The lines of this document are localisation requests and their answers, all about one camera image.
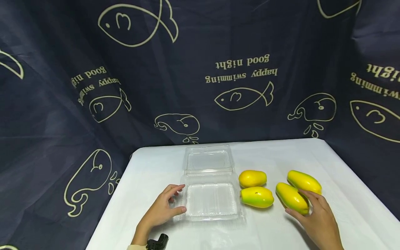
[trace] hand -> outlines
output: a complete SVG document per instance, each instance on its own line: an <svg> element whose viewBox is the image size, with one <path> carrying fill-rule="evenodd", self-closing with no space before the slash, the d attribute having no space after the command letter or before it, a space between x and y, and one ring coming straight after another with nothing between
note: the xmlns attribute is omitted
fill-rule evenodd
<svg viewBox="0 0 400 250"><path fill-rule="evenodd" d="M312 214L303 216L289 208L286 212L300 222L320 250L344 250L338 224L326 199L311 191L299 191L310 200L313 206Z"/></svg>
<svg viewBox="0 0 400 250"><path fill-rule="evenodd" d="M162 225L172 217L186 212L184 206L171 209L169 205L169 202L174 202L173 195L178 196L178 192L181 192L184 187L184 184L179 186L170 184L164 189L136 227L132 245L145 246L153 227Z"/></svg>

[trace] navy backdrop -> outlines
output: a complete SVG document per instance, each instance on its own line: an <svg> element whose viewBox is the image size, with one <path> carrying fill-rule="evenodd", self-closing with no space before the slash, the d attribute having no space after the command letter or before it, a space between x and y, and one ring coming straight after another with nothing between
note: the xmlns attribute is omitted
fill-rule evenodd
<svg viewBox="0 0 400 250"><path fill-rule="evenodd" d="M321 138L399 218L399 27L396 0L1 0L0 248L84 249L145 146Z"/></svg>

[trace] clear plastic container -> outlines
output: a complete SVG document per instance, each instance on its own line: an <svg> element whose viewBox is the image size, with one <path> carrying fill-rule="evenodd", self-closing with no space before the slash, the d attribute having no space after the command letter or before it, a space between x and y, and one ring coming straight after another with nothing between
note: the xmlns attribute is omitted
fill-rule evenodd
<svg viewBox="0 0 400 250"><path fill-rule="evenodd" d="M178 205L186 206L187 211L178 220L244 218L238 176L229 145L187 148L181 183L186 187Z"/></svg>

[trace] yellow papaya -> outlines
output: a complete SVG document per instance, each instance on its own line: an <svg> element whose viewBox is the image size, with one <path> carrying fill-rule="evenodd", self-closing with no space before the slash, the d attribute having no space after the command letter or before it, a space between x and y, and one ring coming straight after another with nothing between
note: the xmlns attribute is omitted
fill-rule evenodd
<svg viewBox="0 0 400 250"><path fill-rule="evenodd" d="M267 175L262 171L246 170L239 175L239 183L243 188L262 186L267 183Z"/></svg>
<svg viewBox="0 0 400 250"><path fill-rule="evenodd" d="M279 182L276 185L276 194L284 206L295 210L300 214L308 214L310 209L308 200L299 193L297 188L294 188L289 184Z"/></svg>
<svg viewBox="0 0 400 250"><path fill-rule="evenodd" d="M267 208L274 203L272 192L264 187L244 188L240 191L242 202L256 208Z"/></svg>
<svg viewBox="0 0 400 250"><path fill-rule="evenodd" d="M291 170L288 172L288 182L297 189L312 191L319 195L322 195L321 184L311 175Z"/></svg>

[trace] white table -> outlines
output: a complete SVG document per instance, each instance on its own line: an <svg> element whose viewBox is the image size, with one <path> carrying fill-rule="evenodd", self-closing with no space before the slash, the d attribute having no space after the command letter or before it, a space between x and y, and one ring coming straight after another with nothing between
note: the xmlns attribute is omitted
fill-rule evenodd
<svg viewBox="0 0 400 250"><path fill-rule="evenodd" d="M286 182L292 169L319 180L346 250L400 249L400 222L323 140L229 144L236 173L247 169L266 172L267 188L273 193L278 182ZM133 154L86 250L126 249L136 224L158 194L168 184L179 184L188 146L141 148ZM247 226L241 231L172 222L150 236L158 239L161 233L167 234L167 250L316 249L274 196L275 203L268 210L245 207Z"/></svg>

